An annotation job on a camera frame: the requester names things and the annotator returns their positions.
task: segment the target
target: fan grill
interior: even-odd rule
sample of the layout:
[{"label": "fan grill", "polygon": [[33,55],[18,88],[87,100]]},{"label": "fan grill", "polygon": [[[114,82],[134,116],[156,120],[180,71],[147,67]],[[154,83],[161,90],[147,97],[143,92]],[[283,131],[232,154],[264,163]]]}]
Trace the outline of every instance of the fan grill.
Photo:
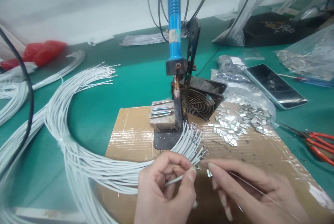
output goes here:
[{"label": "fan grill", "polygon": [[208,120],[215,111],[214,102],[212,99],[208,100],[205,93],[190,88],[186,111],[189,114]]}]

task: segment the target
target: phone screen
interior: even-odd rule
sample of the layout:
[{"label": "phone screen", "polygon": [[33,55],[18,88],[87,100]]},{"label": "phone screen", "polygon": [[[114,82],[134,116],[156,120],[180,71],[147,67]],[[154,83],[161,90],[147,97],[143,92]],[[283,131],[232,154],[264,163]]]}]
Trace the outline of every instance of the phone screen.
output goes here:
[{"label": "phone screen", "polygon": [[248,72],[286,109],[307,103],[307,100],[264,64],[247,68]]}]

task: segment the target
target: white wall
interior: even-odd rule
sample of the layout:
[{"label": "white wall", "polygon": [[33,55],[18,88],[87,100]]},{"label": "white wall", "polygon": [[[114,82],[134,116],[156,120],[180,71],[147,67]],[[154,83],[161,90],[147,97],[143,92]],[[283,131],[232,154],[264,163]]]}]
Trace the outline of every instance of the white wall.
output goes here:
[{"label": "white wall", "polygon": [[[284,0],[266,0],[265,4]],[[200,0],[190,0],[192,15]],[[206,0],[199,18],[237,10],[239,0]],[[157,21],[157,0],[150,0]],[[182,12],[186,0],[182,0]],[[154,27],[146,0],[0,0],[0,23],[24,44],[61,40],[69,45]]]}]

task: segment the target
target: red scissors handle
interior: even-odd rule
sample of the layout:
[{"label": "red scissors handle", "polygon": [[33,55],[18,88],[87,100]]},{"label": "red scissors handle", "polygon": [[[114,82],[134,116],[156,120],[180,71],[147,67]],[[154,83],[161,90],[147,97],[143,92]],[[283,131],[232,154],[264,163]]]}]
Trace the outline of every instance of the red scissors handle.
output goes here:
[{"label": "red scissors handle", "polygon": [[309,133],[309,136],[310,136],[311,138],[316,139],[318,142],[320,142],[320,143],[323,144],[324,146],[326,146],[326,147],[328,147],[328,148],[334,150],[334,145],[332,145],[332,144],[328,143],[327,141],[324,141],[323,139],[321,139],[321,138],[318,137],[318,136],[320,136],[320,137],[328,138],[327,136],[330,136],[330,137],[333,137],[333,136],[331,136],[331,135],[327,135],[327,134],[321,134],[321,133],[314,133],[314,132]]},{"label": "red scissors handle", "polygon": [[314,145],[314,146],[317,146],[317,147],[319,147],[319,148],[321,148],[321,149],[327,151],[328,153],[334,154],[334,149],[331,149],[331,148],[328,148],[328,147],[326,147],[326,146],[324,146],[324,145],[321,145],[320,143],[318,143],[318,142],[316,142],[316,141],[314,141],[314,140],[312,140],[312,139],[310,139],[310,138],[306,138],[305,140],[306,140],[308,143],[310,143],[310,144],[312,144],[312,145]]},{"label": "red scissors handle", "polygon": [[319,137],[323,137],[323,138],[327,138],[327,139],[334,140],[334,136],[333,136],[333,135],[322,134],[322,133],[317,133],[317,132],[310,132],[310,134],[313,134],[313,135],[315,135],[315,136],[319,136]]},{"label": "red scissors handle", "polygon": [[326,157],[326,155],[324,155],[322,152],[320,152],[319,149],[317,149],[315,146],[310,147],[310,149],[320,160],[324,160],[325,162],[331,164],[334,167],[334,162],[330,158]]}]

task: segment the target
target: green workbench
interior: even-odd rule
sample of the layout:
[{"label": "green workbench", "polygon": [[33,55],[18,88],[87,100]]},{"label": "green workbench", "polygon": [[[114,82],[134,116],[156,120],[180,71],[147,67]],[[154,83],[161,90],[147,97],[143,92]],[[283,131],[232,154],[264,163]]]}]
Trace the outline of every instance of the green workbench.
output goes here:
[{"label": "green workbench", "polygon": [[[195,63],[201,69],[216,52],[219,45],[211,40],[219,35],[228,25],[214,17],[201,19],[201,35],[197,48]],[[121,39],[127,34],[151,34],[158,30],[147,29],[117,35],[115,39],[103,42],[95,47],[86,43],[70,46],[56,60],[31,75],[33,83],[57,72],[70,63],[65,56],[73,51],[83,50],[87,57],[84,62],[64,80],[74,74],[105,61],[108,65],[122,64],[117,67],[118,77],[113,85],[98,86],[75,95],[69,110],[69,129],[74,138],[85,148],[104,155],[107,149],[114,123],[120,108],[151,105],[170,97],[171,78],[166,76],[165,62],[169,56],[167,43],[147,46],[121,48]],[[186,54],[188,40],[182,40],[182,54]],[[265,63],[277,73],[288,74],[280,65],[273,51],[287,46],[257,48],[265,58],[264,61],[248,60],[247,66]],[[216,57],[221,54],[243,56],[243,49],[238,47],[222,47]],[[200,74],[210,79],[210,69],[217,69],[216,57]],[[277,110],[277,122],[284,122],[297,129],[309,129],[334,135],[334,90],[317,87],[287,78],[287,81],[309,103],[288,111]],[[35,112],[41,109],[61,84],[57,81],[35,91]],[[0,101],[2,108],[7,101]],[[26,103],[20,111],[6,124],[0,127],[0,145],[27,120],[29,105]],[[319,185],[334,199],[334,168],[318,161],[304,143],[281,128],[276,132],[306,167]],[[10,193],[10,205],[43,209],[75,210],[77,209],[71,196],[64,169],[63,154],[45,126],[34,138],[24,153],[20,167],[16,171]]]}]

